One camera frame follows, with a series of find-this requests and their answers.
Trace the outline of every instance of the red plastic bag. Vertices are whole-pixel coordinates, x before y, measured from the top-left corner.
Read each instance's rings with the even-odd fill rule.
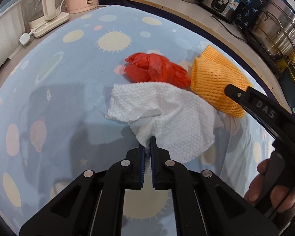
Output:
[[[179,88],[190,86],[187,71],[159,54],[135,53],[126,59],[124,72],[133,82],[166,82]]]

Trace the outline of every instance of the white towel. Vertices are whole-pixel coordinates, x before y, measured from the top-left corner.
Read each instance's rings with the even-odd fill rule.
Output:
[[[171,159],[186,163],[214,143],[215,109],[198,95],[168,83],[115,85],[108,119],[128,122],[139,143],[157,146]]]

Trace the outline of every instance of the screw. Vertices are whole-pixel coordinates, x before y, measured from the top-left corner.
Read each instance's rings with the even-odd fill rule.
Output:
[[[202,175],[204,177],[211,177],[213,175],[212,171],[211,170],[203,170],[202,171]]]
[[[131,164],[131,161],[129,161],[129,160],[122,160],[120,162],[120,164],[121,164],[121,166],[126,167],[126,166],[129,166]]]
[[[173,160],[167,160],[167,161],[165,162],[165,165],[168,166],[168,167],[172,167],[172,166],[175,165],[175,162],[174,162]]]
[[[84,173],[83,173],[83,175],[84,175],[85,177],[91,177],[91,176],[93,176],[93,174],[94,174],[94,172],[93,172],[92,170],[86,170],[86,171],[84,171]]]

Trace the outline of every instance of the orange knitted cloth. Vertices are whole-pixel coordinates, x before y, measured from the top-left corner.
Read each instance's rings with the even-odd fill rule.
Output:
[[[217,110],[242,118],[245,111],[224,94],[228,84],[246,90],[252,87],[245,75],[214,47],[209,45],[194,60],[191,74],[191,90]]]

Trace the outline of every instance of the white power cord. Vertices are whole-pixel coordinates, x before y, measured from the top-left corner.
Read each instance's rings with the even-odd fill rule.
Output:
[[[62,5],[63,5],[64,1],[65,1],[65,0],[62,0],[61,4],[60,4],[60,6],[59,6],[59,12],[58,12],[58,14],[57,14],[56,17],[58,17],[58,16],[60,15],[60,13],[61,13],[61,8],[62,8]],[[40,28],[40,27],[46,25],[49,21],[44,22],[42,25],[40,25],[40,26],[34,28],[29,34],[28,34],[28,33],[24,33],[24,34],[20,37],[20,43],[21,43],[22,45],[26,45],[26,44],[30,41],[30,36],[31,36],[31,35],[32,35],[32,34],[33,34],[38,28]]]

